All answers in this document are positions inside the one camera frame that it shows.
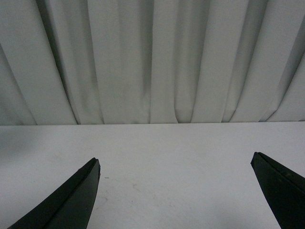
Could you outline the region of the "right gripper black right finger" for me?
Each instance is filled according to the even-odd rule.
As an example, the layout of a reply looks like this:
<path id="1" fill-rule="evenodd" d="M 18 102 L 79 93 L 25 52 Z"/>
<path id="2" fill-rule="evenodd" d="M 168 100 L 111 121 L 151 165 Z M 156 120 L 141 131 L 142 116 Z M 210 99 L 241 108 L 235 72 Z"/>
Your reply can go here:
<path id="1" fill-rule="evenodd" d="M 251 166 L 280 228 L 303 229 L 305 178 L 261 152 L 254 153 Z"/>

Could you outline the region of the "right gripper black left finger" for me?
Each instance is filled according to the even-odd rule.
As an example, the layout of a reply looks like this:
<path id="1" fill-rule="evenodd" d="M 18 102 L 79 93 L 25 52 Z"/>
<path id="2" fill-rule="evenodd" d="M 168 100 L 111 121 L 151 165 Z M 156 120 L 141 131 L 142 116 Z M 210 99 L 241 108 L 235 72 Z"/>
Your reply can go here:
<path id="1" fill-rule="evenodd" d="M 96 200 L 100 163 L 92 158 L 11 229 L 85 229 Z"/>

